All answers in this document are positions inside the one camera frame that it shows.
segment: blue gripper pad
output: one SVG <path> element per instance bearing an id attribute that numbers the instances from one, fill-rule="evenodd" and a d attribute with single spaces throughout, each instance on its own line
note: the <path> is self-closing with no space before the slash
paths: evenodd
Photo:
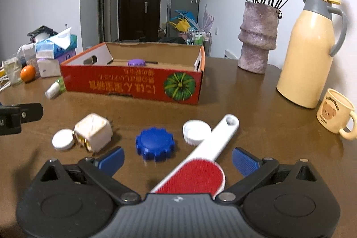
<path id="1" fill-rule="evenodd" d="M 240 148 L 233 149 L 232 163 L 243 175 L 243 177 L 247 177 L 251 173 L 255 172 L 262 165 L 262 161 L 260 159 L 249 155 L 248 152 L 245 152 Z"/>
<path id="2" fill-rule="evenodd" d="M 95 161 L 101 171 L 112 177 L 124 164 L 125 155 L 121 147 L 116 147 Z"/>

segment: bear mug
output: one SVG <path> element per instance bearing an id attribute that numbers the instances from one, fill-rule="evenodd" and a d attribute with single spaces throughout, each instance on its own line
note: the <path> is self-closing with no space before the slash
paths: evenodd
<path id="1" fill-rule="evenodd" d="M 351 132 L 346 132 L 344 128 L 346 128 L 350 117 L 353 119 L 353 129 Z M 351 101 L 336 90 L 327 89 L 317 111 L 317 119 L 327 130 L 340 134 L 345 139 L 353 140 L 357 138 L 355 107 Z"/>

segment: dark wooden door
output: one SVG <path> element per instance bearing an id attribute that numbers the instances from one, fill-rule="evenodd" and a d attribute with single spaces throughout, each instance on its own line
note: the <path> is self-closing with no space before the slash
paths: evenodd
<path id="1" fill-rule="evenodd" d="M 119 39 L 146 37 L 156 41 L 160 27 L 160 0 L 119 0 Z"/>

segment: pink textured vase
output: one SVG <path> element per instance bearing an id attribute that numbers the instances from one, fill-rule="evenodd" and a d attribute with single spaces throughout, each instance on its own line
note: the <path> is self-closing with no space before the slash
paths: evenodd
<path id="1" fill-rule="evenodd" d="M 265 74 L 270 50 L 276 49 L 279 10 L 262 3 L 246 2 L 238 36 L 243 43 L 238 67 Z"/>

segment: red brush head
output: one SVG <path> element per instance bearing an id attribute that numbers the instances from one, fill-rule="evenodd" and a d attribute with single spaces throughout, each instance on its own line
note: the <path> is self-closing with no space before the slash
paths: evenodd
<path id="1" fill-rule="evenodd" d="M 215 197 L 223 191 L 225 176 L 215 162 L 194 159 L 186 163 L 169 179 L 156 194 L 203 194 Z"/>

